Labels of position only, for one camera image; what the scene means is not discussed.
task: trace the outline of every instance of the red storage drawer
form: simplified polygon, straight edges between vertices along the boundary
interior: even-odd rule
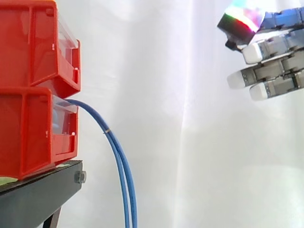
[[[80,91],[80,42],[51,0],[0,0],[0,87]]]
[[[78,107],[47,88],[0,89],[0,177],[23,179],[77,156]]]

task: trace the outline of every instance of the metal bolt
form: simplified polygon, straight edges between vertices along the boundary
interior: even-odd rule
[[[77,172],[76,181],[78,184],[84,184],[86,182],[86,171]]]

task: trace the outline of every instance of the black metal shelf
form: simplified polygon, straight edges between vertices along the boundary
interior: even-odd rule
[[[81,189],[82,161],[0,187],[0,228],[56,227],[61,206]]]

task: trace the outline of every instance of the robotic hand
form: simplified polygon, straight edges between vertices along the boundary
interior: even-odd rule
[[[250,86],[253,100],[304,88],[304,8],[270,13],[232,5],[218,27],[228,37],[226,46],[242,53],[247,64],[254,64],[228,77],[231,88]],[[287,33],[250,43],[255,34],[278,30]]]

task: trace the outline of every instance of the black table leg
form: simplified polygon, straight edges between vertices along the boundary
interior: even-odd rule
[[[51,215],[44,223],[43,228],[57,228],[61,208]]]

